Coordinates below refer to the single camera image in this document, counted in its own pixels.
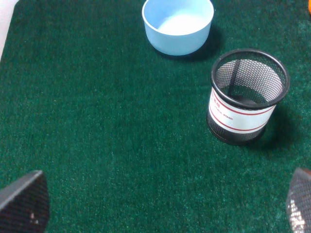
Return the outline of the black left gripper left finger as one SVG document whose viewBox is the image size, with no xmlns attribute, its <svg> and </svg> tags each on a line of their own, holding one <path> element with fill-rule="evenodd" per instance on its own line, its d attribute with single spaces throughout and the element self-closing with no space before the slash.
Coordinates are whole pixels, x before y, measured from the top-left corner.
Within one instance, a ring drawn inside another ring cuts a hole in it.
<svg viewBox="0 0 311 233">
<path fill-rule="evenodd" d="M 2 233 L 43 233 L 49 218 L 50 199 L 43 171 L 31 171 L 0 190 Z"/>
</svg>

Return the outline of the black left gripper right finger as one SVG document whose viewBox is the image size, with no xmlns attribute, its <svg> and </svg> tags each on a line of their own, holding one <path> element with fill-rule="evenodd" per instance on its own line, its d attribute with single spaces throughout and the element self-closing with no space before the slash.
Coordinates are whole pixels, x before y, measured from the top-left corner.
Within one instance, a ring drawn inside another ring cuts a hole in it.
<svg viewBox="0 0 311 233">
<path fill-rule="evenodd" d="M 286 212 L 293 233 L 311 231 L 311 171 L 296 168 L 286 199 Z"/>
</svg>

